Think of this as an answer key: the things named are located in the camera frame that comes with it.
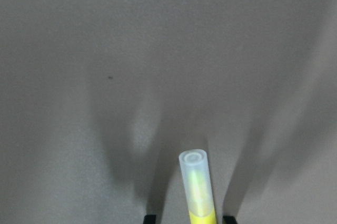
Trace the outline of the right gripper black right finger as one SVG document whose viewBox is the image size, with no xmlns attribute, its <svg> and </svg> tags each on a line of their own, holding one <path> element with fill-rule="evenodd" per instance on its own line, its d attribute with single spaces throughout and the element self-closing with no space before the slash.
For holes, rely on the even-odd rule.
<svg viewBox="0 0 337 224">
<path fill-rule="evenodd" d="M 223 224 L 236 224 L 234 216 L 223 216 Z"/>
</svg>

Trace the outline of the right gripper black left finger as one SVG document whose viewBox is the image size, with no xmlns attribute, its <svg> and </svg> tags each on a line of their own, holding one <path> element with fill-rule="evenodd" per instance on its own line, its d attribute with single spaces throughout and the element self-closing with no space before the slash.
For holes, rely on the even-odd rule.
<svg viewBox="0 0 337 224">
<path fill-rule="evenodd" d="M 143 224 L 156 224 L 156 215 L 145 215 Z"/>
</svg>

